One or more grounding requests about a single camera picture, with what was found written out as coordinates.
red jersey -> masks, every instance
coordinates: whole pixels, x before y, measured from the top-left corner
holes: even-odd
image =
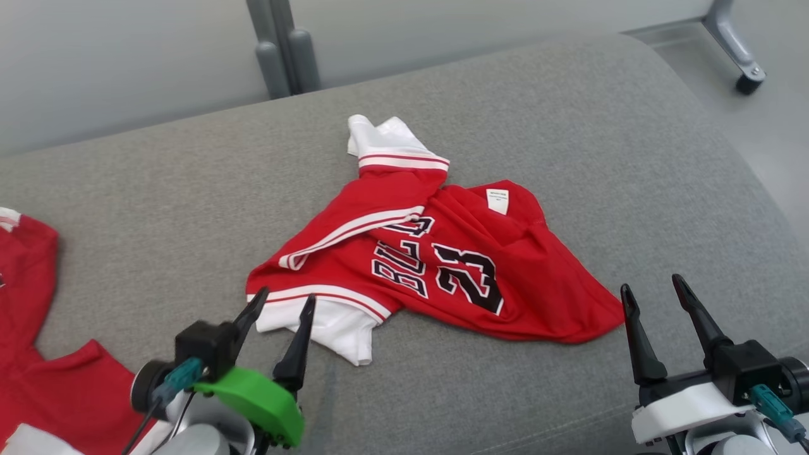
[[[0,208],[0,444],[12,434],[10,447],[26,439],[53,443],[20,427],[27,424],[85,455],[119,453],[142,418],[129,407],[132,373],[95,340],[49,361],[34,347],[56,284],[56,257],[53,229]]]
[[[585,342],[623,321],[527,189],[440,188],[449,162],[426,149],[359,150],[359,178],[250,274],[248,298],[271,291],[258,330],[296,330],[314,292],[312,339],[359,365],[400,308],[514,340]]]

gray fabric surface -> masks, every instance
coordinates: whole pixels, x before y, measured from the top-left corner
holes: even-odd
[[[699,102],[625,36],[548,43],[0,160],[0,206],[61,233],[48,357],[100,340],[127,367],[233,317],[249,271],[356,176],[346,119],[399,116],[451,183],[508,178],[605,286],[631,283],[669,372],[700,367],[681,273],[727,334],[807,357],[809,266]],[[251,334],[269,373],[288,333]],[[310,351],[301,453],[619,453],[637,399],[623,329],[503,342],[410,314],[355,368]]]

green plastic part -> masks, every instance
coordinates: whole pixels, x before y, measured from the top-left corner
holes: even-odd
[[[233,367],[219,381],[197,382],[192,389],[213,393],[279,444],[297,447],[301,442],[303,416],[298,403],[286,389],[259,372]]]

caster wheel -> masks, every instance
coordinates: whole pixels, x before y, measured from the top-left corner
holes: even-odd
[[[132,405],[132,409],[141,414],[149,412],[152,391],[163,383],[173,369],[174,363],[160,360],[151,360],[143,365],[141,371],[135,375],[135,381],[129,392],[129,403]],[[165,415],[161,415],[160,409],[155,412],[154,417],[161,420],[166,419]]]
[[[763,83],[764,80],[753,80],[742,74],[742,77],[736,81],[736,90],[742,95],[751,95]]]

